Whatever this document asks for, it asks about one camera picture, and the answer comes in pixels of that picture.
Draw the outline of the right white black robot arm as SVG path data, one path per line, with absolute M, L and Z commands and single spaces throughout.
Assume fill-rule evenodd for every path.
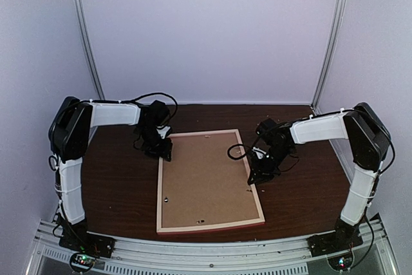
M 295 151 L 296 145 L 323 140 L 345 139 L 350 143 L 354 163 L 348 197 L 330 236 L 330 245 L 345 249 L 373 200 L 387 152 L 393 147 L 389 131 L 366 102 L 352 109 L 341 109 L 323 115 L 276 123 L 262 121 L 256 129 L 257 139 L 268 150 L 252 146 L 247 151 L 251 160 L 248 184 L 261 184 L 280 174 L 280 164 Z

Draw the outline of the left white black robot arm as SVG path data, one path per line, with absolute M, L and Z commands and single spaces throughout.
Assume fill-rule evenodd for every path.
M 131 100 L 80 100 L 66 97 L 48 131 L 50 167 L 56 172 L 55 190 L 59 197 L 64 234 L 79 252 L 88 251 L 92 237 L 87 233 L 87 220 L 82 206 L 81 170 L 89 146 L 90 131 L 102 126 L 133 126 L 139 150 L 147 156 L 171 161 L 173 143 L 170 121 L 176 110 L 154 100 L 142 104 Z

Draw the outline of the right round controller board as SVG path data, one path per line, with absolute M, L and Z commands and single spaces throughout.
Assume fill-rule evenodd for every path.
M 353 262 L 354 255 L 351 252 L 328 257 L 328 265 L 332 270 L 337 272 L 344 272 L 350 269 Z

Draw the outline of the round controller board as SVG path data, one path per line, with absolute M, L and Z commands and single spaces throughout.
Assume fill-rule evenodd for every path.
M 83 252 L 75 252 L 69 258 L 69 266 L 74 272 L 85 273 L 96 264 L 97 258 Z
M 344 272 L 350 269 L 353 262 L 354 255 L 351 252 L 328 257 L 328 265 L 332 270 L 337 272 Z

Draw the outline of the left round controller board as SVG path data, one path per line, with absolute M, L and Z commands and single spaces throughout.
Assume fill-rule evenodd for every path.
M 69 266 L 74 272 L 85 273 L 96 264 L 97 258 L 83 252 L 75 252 L 69 258 Z

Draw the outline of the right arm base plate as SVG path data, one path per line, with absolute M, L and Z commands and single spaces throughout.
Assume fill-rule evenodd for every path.
M 346 238 L 340 237 L 336 231 L 326 234 L 315 234 L 306 239 L 312 257 L 333 254 L 339 251 L 347 251 L 352 247 L 363 244 L 361 236 L 355 234 Z

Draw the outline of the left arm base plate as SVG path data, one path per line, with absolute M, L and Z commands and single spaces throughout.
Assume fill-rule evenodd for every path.
M 77 233 L 64 230 L 59 246 L 90 256 L 110 258 L 115 246 L 115 239 L 97 234 Z

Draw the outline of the left aluminium corner post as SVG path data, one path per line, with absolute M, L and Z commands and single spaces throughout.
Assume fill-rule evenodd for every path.
M 102 87 L 102 83 L 100 81 L 100 77 L 98 74 L 92 46 L 91 46 L 91 41 L 89 38 L 89 33 L 88 33 L 88 28 L 87 28 L 87 23 L 86 23 L 86 16 L 84 13 L 84 7 L 82 4 L 82 0 L 73 0 L 74 6 L 75 6 L 75 13 L 77 16 L 77 22 L 79 26 L 79 31 L 80 31 L 80 39 L 82 43 L 82 47 L 84 50 L 84 55 L 86 58 L 86 64 L 88 65 L 88 70 L 91 75 L 91 80 L 93 87 L 97 93 L 97 97 L 100 100 L 105 99 L 104 95 L 104 90 Z

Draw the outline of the aluminium corner post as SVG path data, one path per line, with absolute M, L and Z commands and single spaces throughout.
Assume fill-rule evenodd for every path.
M 326 51 L 321 66 L 320 76 L 311 103 L 311 107 L 314 111 L 317 111 L 319 109 L 321 96 L 323 94 L 324 87 L 326 86 L 326 80 L 332 65 L 333 55 L 335 53 L 335 48 L 339 37 L 339 30 L 341 28 L 342 20 L 344 17 L 346 2 L 347 0 L 335 0 L 335 8 L 333 11 L 330 34 L 326 45 Z
M 91 46 L 91 41 L 89 38 L 89 33 L 88 33 L 88 28 L 87 28 L 87 23 L 86 23 L 86 16 L 84 13 L 84 7 L 82 4 L 82 0 L 73 0 L 74 6 L 75 6 L 75 13 L 77 16 L 77 22 L 79 26 L 79 31 L 80 31 L 80 39 L 82 43 L 82 47 L 84 50 L 84 55 L 86 58 L 86 64 L 88 65 L 88 70 L 91 75 L 91 80 L 93 87 L 97 93 L 97 97 L 100 100 L 105 99 L 104 95 L 104 90 L 102 87 L 102 83 L 100 81 L 100 77 L 98 74 L 92 46 Z

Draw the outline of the right aluminium corner post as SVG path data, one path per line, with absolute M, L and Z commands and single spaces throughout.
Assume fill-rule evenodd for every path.
M 335 53 L 335 48 L 339 37 L 339 30 L 341 28 L 342 20 L 344 17 L 346 2 L 347 0 L 335 0 L 335 8 L 333 11 L 330 34 L 326 45 L 326 51 L 321 66 L 320 76 L 311 103 L 311 107 L 314 111 L 317 111 L 319 109 L 321 96 L 323 94 L 324 87 L 326 86 L 326 80 L 332 65 L 333 55 Z

